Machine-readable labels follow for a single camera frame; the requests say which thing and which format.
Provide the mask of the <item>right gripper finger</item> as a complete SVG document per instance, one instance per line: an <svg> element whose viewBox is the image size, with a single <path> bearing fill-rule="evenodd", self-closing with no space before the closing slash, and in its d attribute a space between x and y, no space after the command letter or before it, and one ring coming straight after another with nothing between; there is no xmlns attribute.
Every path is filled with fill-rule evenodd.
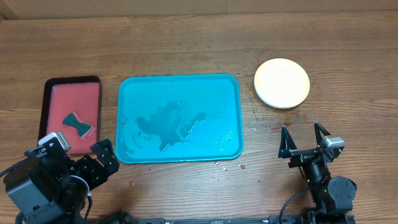
<svg viewBox="0 0 398 224"><path fill-rule="evenodd" d="M323 137L330 135L330 133L319 122L316 122L314 124L314 130L315 130L315 137L316 137L316 141L317 141L318 145L320 145Z"/></svg>
<svg viewBox="0 0 398 224"><path fill-rule="evenodd" d="M286 126L281 129L281 142L279 152L295 152L298 151L290 133Z"/></svg>

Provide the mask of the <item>green rimmed plate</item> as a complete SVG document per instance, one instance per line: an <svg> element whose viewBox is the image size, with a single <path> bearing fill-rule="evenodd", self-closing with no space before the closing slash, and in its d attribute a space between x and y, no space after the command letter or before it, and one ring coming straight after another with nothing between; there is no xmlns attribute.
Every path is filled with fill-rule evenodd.
<svg viewBox="0 0 398 224"><path fill-rule="evenodd" d="M310 80L306 71L296 62L285 58L273 58L259 66L254 75L257 95L306 95L310 92Z"/></svg>

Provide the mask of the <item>dark green sponge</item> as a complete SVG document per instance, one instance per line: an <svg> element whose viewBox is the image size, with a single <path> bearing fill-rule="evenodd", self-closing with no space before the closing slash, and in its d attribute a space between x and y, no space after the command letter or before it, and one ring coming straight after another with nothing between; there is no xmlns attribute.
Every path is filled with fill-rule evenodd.
<svg viewBox="0 0 398 224"><path fill-rule="evenodd" d="M94 127L89 123L84 123L78 119L76 113L68 114L62 121L62 124L75 128L80 139L90 135Z"/></svg>

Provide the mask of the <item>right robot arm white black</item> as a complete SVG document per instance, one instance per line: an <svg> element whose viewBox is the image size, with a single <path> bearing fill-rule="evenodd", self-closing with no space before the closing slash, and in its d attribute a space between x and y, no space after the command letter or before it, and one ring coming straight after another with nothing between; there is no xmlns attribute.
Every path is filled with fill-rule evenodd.
<svg viewBox="0 0 398 224"><path fill-rule="evenodd" d="M332 177L327 164L333 162L343 151L345 141L339 135L330 134L320 123L314 124L317 146L314 149L297 149L289 131L281 129L278 157L289 159L290 168L299 168L308 187L293 195L282 206L278 223L354 223L348 212L353 209L357 185L346 177ZM309 192L312 208L304 208L300 215L285 216L287 206L297 197Z"/></svg>

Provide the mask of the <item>white plate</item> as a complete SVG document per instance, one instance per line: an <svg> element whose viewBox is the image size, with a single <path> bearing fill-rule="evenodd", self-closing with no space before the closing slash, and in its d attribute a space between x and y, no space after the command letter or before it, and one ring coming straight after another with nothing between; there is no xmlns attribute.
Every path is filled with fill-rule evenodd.
<svg viewBox="0 0 398 224"><path fill-rule="evenodd" d="M306 95L259 95L259 98L267 105L277 109L290 109L298 106L307 98Z"/></svg>

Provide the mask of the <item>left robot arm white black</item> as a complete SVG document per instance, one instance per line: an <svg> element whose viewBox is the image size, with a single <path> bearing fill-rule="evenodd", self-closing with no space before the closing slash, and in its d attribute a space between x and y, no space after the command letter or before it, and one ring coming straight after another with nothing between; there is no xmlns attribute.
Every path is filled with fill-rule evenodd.
<svg viewBox="0 0 398 224"><path fill-rule="evenodd" d="M119 169L112 143L90 147L96 155L74 161L68 144L53 137L25 152L26 159L2 172L6 193L20 210L16 223L88 223L91 190Z"/></svg>

